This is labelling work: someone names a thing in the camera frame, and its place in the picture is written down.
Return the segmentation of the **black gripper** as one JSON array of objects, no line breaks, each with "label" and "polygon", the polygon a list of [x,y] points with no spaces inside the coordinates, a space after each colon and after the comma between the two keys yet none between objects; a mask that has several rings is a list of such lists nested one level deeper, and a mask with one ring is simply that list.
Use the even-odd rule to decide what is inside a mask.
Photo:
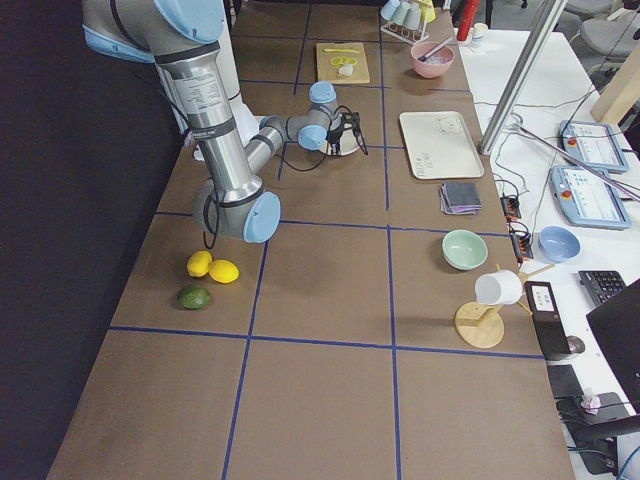
[{"label": "black gripper", "polygon": [[337,114],[328,132],[331,155],[340,155],[340,146],[359,146],[361,140],[360,115],[350,110]]}]

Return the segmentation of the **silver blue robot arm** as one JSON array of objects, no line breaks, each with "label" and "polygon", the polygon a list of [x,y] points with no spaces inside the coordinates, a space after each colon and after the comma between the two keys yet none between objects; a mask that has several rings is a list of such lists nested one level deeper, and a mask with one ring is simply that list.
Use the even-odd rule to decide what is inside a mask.
[{"label": "silver blue robot arm", "polygon": [[303,115],[253,116],[239,91],[220,1],[85,1],[82,7],[91,49],[157,67],[211,175],[194,205],[206,232],[247,243],[275,233],[280,200],[258,173],[285,143],[330,156],[364,145],[358,114],[338,104],[327,81],[311,86]]}]

